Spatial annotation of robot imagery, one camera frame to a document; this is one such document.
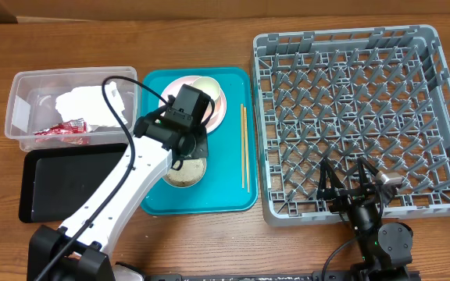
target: teal tray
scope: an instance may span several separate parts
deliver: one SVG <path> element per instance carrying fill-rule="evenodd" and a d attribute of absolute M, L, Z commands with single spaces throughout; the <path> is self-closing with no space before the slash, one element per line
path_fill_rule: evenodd
<path fill-rule="evenodd" d="M 202 179 L 192 187 L 176 188 L 160 180 L 148 192 L 141 207 L 151 215 L 183 215 L 206 212 L 245 211 L 258 199 L 258 175 L 248 74 L 237 67 L 156 70 L 143 83 L 158 93 L 183 76 L 210 76 L 227 97 L 223 122 L 208 135 L 209 157 Z M 141 116 L 158 107 L 159 100 L 147 91 L 139 99 Z M 241 179 L 241 103 L 248 109 L 248 145 L 251 193 Z"/>

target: transparent container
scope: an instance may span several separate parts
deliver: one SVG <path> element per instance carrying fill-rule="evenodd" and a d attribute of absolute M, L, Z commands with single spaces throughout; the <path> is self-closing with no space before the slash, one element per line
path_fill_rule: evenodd
<path fill-rule="evenodd" d="M 20 142 L 23 151 L 44 148 L 63 148 L 77 146 L 65 141 L 64 137 L 87 137 L 88 144 L 111 144 L 127 142 L 120 127 L 99 127 L 90 133 L 67 135 L 35 136 L 34 132 L 48 129 L 61 123 L 62 116 L 55 109 L 55 100 L 61 94 L 75 87 L 100 86 L 102 81 L 112 75 L 137 79 L 137 71 L 130 66 L 88 67 L 76 69 L 50 69 L 17 73 L 13 79 L 6 108 L 5 135 Z M 127 128 L 133 131 L 138 110 L 137 85 L 115 80 L 123 99 L 124 118 Z"/>

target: chopstick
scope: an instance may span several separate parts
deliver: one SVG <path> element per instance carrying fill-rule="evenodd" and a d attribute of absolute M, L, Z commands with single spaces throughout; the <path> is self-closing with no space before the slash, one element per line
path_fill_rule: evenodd
<path fill-rule="evenodd" d="M 241 171 L 242 188 L 244 188 L 244 105 L 241 104 Z"/>
<path fill-rule="evenodd" d="M 244 145 L 246 147 L 246 179 L 248 183 L 248 193 L 250 192 L 250 186 L 249 186 L 249 153 L 248 153 L 248 114 L 246 111 L 246 107 L 244 107 Z"/>

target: dish rack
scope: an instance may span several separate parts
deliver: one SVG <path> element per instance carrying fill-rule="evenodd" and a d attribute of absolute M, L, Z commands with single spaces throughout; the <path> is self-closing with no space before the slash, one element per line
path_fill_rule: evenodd
<path fill-rule="evenodd" d="M 404 176 L 384 217 L 450 215 L 450 75 L 433 27 L 260 34 L 252 57 L 267 223 L 340 220 L 316 199 L 326 157 L 346 188 L 359 156 Z"/>

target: red snack wrapper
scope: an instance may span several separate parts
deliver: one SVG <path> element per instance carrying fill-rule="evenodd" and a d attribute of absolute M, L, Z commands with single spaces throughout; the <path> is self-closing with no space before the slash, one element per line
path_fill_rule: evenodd
<path fill-rule="evenodd" d="M 35 136 L 52 136 L 73 133 L 87 133 L 88 127 L 84 119 L 70 120 L 64 123 L 54 125 L 53 127 L 38 132 L 34 132 Z M 88 144 L 89 137 L 54 137 L 53 139 L 63 141 L 69 144 Z M 36 142 L 49 141 L 51 138 L 38 138 Z"/>

